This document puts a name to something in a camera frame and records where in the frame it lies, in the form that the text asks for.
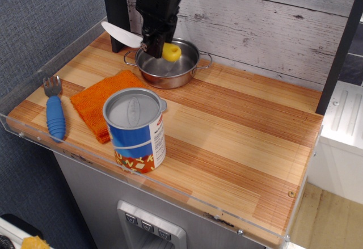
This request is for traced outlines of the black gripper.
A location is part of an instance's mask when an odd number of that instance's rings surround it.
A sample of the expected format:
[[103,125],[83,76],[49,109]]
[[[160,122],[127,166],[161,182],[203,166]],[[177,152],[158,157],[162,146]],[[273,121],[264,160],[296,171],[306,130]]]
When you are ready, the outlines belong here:
[[141,48],[161,58],[164,43],[172,43],[181,0],[136,0],[136,10],[143,18]]

